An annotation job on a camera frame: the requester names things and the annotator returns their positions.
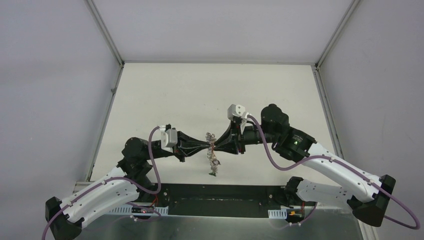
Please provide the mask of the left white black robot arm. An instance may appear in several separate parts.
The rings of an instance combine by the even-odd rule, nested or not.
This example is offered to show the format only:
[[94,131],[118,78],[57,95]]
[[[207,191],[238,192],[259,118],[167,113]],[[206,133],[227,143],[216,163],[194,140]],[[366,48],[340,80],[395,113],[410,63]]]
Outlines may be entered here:
[[123,204],[149,201],[162,190],[156,159],[187,157],[208,149],[210,144],[190,137],[171,125],[156,126],[148,139],[132,137],[122,150],[123,159],[99,180],[82,190],[45,203],[46,227],[56,240],[74,240],[90,223]]

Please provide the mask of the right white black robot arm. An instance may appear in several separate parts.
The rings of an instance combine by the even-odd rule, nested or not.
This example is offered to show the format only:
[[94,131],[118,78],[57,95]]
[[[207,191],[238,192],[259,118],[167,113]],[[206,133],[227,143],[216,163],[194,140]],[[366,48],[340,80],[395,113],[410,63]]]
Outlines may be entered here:
[[311,168],[334,182],[315,183],[302,177],[291,177],[284,188],[284,200],[290,205],[300,201],[319,202],[350,210],[361,222],[380,227],[396,180],[386,174],[366,172],[334,153],[307,133],[290,126],[289,116],[276,104],[262,109],[260,119],[250,115],[244,106],[232,104],[227,110],[228,129],[215,142],[216,151],[243,154],[247,145],[264,146],[292,161],[293,166]]

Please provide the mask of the metal disc keyring holder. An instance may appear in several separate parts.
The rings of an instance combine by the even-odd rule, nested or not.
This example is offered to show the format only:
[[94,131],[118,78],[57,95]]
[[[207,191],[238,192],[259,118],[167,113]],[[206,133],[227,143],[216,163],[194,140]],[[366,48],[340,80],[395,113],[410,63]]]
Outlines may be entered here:
[[209,164],[210,164],[210,170],[215,171],[216,175],[218,173],[218,167],[221,165],[221,162],[218,160],[216,153],[214,151],[214,146],[215,146],[215,141],[216,136],[213,133],[207,132],[205,139],[207,142],[209,142],[209,148],[207,150],[207,158],[209,160]]

